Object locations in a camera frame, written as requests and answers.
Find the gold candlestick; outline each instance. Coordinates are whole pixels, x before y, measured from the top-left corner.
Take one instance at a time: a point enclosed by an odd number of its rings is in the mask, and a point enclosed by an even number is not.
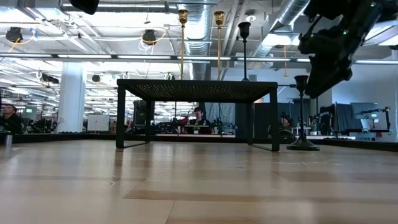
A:
[[[221,26],[224,24],[224,15],[223,11],[216,11],[214,13],[216,16],[216,24],[218,25],[218,78],[217,80],[221,80]]]
[[[185,9],[180,9],[178,10],[178,16],[179,16],[179,20],[181,22],[181,80],[183,79],[183,71],[184,71],[184,40],[185,40],[185,36],[184,36],[184,30],[185,30],[185,24],[188,22],[188,11]]]

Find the wooden floor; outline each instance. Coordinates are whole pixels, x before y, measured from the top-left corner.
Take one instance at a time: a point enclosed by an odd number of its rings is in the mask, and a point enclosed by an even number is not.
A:
[[[114,141],[0,150],[0,223],[398,223],[398,154]]]

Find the man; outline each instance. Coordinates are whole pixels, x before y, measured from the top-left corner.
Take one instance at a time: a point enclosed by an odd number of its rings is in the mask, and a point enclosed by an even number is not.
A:
[[[17,108],[14,105],[7,104],[4,108],[4,118],[12,124],[13,127],[22,129],[22,120],[17,115]]]
[[[203,119],[203,111],[201,108],[197,107],[193,110],[195,113],[196,119],[190,120],[189,125],[197,125],[197,126],[208,126],[199,128],[199,134],[213,134],[213,128],[211,128],[211,122]],[[193,128],[188,128],[188,133],[193,133]]]

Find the table leg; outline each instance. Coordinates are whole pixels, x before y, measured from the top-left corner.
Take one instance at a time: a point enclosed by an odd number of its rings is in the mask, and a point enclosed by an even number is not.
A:
[[[150,123],[150,118],[152,117],[151,111],[152,111],[152,102],[151,101],[146,101],[146,121],[145,121],[145,142],[149,143],[150,142],[150,127],[152,124]]]
[[[253,103],[246,103],[248,144],[253,144]]]
[[[279,115],[278,115],[278,94],[277,89],[271,89],[269,93],[269,102],[271,105],[271,130],[272,130],[272,151],[279,151]]]
[[[126,111],[126,87],[118,86],[118,115],[116,121],[116,147],[124,148],[124,114]]]

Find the ceiling light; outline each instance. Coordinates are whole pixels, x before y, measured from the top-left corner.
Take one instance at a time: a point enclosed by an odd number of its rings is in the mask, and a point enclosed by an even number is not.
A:
[[[13,93],[18,93],[18,94],[23,94],[23,95],[27,95],[28,94],[28,92],[26,90],[23,90],[23,89],[20,89],[20,88],[9,87],[9,89]]]
[[[237,60],[243,61],[244,58],[239,57]],[[289,62],[290,58],[247,58],[248,62]]]
[[[391,37],[390,39],[384,41],[383,43],[379,44],[382,46],[393,46],[393,45],[398,45],[398,35]]]
[[[218,57],[201,57],[201,56],[185,56],[185,60],[218,60]],[[221,57],[221,60],[231,60],[231,57]]]
[[[311,60],[309,58],[298,58],[297,62],[307,62],[307,63],[309,63],[309,62],[311,62]]]
[[[0,54],[0,57],[52,57],[50,54]]]
[[[120,59],[154,59],[154,60],[167,60],[171,59],[170,56],[156,56],[156,55],[118,55]]]
[[[357,65],[398,65],[398,60],[356,60],[354,64]]]
[[[252,21],[255,21],[255,20],[256,20],[256,16],[254,16],[254,15],[247,16],[247,18],[246,18],[246,21],[248,21],[248,22],[252,22]]]
[[[112,58],[110,55],[58,55],[60,58]]]
[[[295,36],[295,37],[293,38],[293,40],[292,40],[292,45],[294,45],[294,46],[299,46],[299,44],[300,44],[300,40],[299,40],[299,36],[297,35],[297,36]]]
[[[268,34],[262,41],[263,45],[275,46],[275,45],[290,45],[290,37],[286,35]]]
[[[365,37],[365,40],[369,40],[370,38],[373,38],[379,34],[381,34],[382,32],[390,29],[391,26],[385,26],[385,27],[373,27],[371,29],[371,31],[367,34],[367,36]]]
[[[8,83],[8,84],[11,84],[11,85],[16,85],[15,82],[10,81],[10,80],[6,80],[6,79],[3,79],[3,78],[0,78],[0,82],[2,82],[2,83]]]

